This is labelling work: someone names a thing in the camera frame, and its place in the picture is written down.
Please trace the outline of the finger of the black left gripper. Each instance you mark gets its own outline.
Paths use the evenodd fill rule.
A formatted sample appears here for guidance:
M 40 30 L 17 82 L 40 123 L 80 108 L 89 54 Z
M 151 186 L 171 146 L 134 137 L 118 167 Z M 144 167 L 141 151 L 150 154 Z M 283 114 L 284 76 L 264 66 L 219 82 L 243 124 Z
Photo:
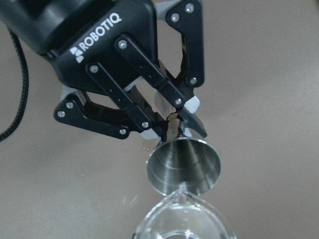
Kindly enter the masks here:
M 195 112 L 199 107 L 194 88 L 204 83 L 202 3 L 199 0 L 170 0 L 156 5 L 157 17 L 181 34 L 182 62 L 174 78 L 168 70 L 151 60 L 128 35 L 115 41 L 117 52 L 155 88 L 177 111 L 181 121 L 200 136 L 207 133 Z
M 167 122 L 139 90 L 125 91 L 102 63 L 53 68 L 64 85 L 54 111 L 58 122 L 118 139 L 132 131 L 147 139 L 166 134 Z

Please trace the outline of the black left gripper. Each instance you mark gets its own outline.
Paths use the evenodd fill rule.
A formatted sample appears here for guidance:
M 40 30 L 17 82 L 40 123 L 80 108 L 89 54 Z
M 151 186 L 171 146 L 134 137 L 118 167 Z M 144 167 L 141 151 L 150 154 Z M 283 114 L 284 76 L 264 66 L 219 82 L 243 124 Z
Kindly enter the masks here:
M 102 93 L 86 73 L 96 62 L 122 87 L 138 77 L 115 49 L 120 35 L 131 37 L 150 59 L 158 57 L 150 0 L 3 0 L 0 18 L 71 88 Z

